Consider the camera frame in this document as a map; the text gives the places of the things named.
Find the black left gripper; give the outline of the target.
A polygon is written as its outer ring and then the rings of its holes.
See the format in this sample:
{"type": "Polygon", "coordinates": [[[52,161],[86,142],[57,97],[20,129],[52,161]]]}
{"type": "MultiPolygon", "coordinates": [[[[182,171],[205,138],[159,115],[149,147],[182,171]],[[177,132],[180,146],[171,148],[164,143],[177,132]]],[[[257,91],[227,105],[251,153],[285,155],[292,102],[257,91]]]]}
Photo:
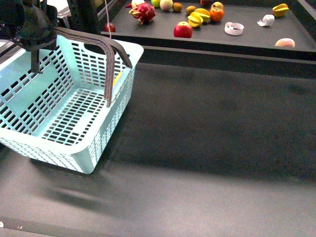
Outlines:
{"type": "Polygon", "coordinates": [[[0,38],[31,51],[31,72],[40,70],[40,49],[54,50],[57,8],[45,0],[2,0],[0,38]]]}

